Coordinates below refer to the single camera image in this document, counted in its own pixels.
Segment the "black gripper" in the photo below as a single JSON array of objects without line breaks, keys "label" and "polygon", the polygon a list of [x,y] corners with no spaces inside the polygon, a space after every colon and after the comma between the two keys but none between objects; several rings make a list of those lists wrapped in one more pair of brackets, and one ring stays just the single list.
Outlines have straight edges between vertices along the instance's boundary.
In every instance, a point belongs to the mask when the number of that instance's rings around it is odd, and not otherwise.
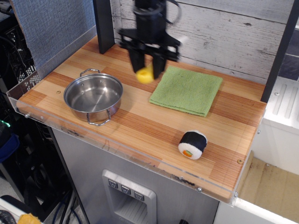
[{"label": "black gripper", "polygon": [[166,61],[177,61],[180,41],[166,32],[165,0],[136,0],[133,7],[135,28],[120,29],[121,47],[129,52],[134,73],[145,67],[145,55],[153,57],[153,75],[157,79],[164,71]]}]

